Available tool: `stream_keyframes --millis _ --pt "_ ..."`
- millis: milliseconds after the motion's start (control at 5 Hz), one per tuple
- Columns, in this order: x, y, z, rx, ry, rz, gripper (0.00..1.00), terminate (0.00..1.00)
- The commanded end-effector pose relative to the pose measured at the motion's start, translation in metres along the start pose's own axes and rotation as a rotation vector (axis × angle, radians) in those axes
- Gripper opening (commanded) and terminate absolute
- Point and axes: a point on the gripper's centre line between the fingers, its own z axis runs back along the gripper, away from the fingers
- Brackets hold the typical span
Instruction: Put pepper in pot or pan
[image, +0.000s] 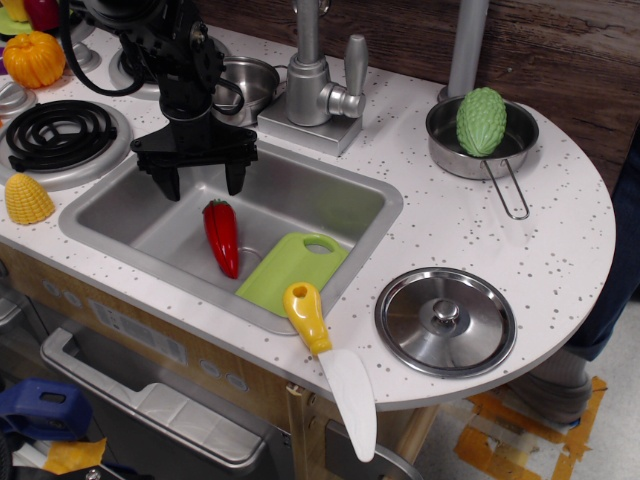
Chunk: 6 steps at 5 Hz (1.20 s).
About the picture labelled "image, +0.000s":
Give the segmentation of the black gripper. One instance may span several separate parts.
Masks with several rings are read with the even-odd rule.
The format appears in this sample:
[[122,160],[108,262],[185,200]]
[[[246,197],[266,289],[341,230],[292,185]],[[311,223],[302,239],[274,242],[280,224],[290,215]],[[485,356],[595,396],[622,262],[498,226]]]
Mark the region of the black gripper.
[[160,130],[133,140],[131,150],[165,198],[179,201],[177,169],[194,166],[225,165],[228,194],[239,194],[247,167],[257,160],[256,140],[253,130],[227,125],[207,114],[189,121],[170,120]]

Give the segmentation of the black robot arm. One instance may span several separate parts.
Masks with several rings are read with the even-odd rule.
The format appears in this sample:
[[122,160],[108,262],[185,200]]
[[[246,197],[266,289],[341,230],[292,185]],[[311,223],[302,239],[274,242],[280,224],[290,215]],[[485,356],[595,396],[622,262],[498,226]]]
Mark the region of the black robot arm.
[[[67,64],[87,88],[122,97],[138,91],[151,75],[159,86],[159,106],[167,126],[137,138],[130,148],[140,170],[165,197],[180,198],[179,169],[222,164],[230,195],[241,192],[247,168],[257,159],[254,131],[226,125],[214,113],[213,95],[222,84],[224,56],[209,37],[191,1],[61,1],[59,30]],[[78,13],[117,36],[133,70],[121,90],[94,84],[72,47],[69,18]]]

